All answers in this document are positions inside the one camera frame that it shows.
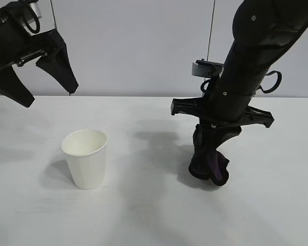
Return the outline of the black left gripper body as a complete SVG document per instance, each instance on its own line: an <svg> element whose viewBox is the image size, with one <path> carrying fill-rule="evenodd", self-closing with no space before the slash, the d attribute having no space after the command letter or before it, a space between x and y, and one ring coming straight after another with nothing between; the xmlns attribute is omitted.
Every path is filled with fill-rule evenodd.
<svg viewBox="0 0 308 246"><path fill-rule="evenodd" d="M39 45L42 17L37 1L12 1L0 7L0 70L24 64L45 53Z"/></svg>

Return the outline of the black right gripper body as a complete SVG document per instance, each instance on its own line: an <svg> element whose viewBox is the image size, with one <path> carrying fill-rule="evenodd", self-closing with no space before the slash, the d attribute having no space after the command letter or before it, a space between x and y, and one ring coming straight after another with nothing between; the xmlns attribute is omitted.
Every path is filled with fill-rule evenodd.
<svg viewBox="0 0 308 246"><path fill-rule="evenodd" d="M272 114L249 106L252 95L239 95L215 88L217 77L205 80L200 89L201 97L173 99L171 114L191 115L201 124L213 128L231 128L260 124L269 128L274 122Z"/></svg>

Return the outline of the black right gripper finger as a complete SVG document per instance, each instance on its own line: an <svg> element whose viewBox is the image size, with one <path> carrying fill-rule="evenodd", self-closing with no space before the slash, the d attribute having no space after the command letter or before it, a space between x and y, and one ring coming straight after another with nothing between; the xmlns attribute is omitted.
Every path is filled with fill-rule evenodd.
<svg viewBox="0 0 308 246"><path fill-rule="evenodd" d="M242 129L238 127L228 127L228 128L215 128L213 129L213 146L214 146L214 156L218 155L217 148L221 146L224 142L228 141L233 137L240 135Z"/></svg>
<svg viewBox="0 0 308 246"><path fill-rule="evenodd" d="M201 156L206 157L214 152L214 130L208 126L201 125Z"/></svg>

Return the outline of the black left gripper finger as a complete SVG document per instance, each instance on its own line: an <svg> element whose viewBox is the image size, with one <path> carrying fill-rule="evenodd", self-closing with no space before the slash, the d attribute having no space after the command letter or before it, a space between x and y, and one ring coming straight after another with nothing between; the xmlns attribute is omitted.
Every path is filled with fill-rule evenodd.
<svg viewBox="0 0 308 246"><path fill-rule="evenodd" d="M50 30L38 35L39 45L44 55L35 63L47 72L70 94L76 92L79 84L72 71L67 45L57 30Z"/></svg>
<svg viewBox="0 0 308 246"><path fill-rule="evenodd" d="M0 70L0 95L8 97L26 108L29 108L35 100L11 66Z"/></svg>

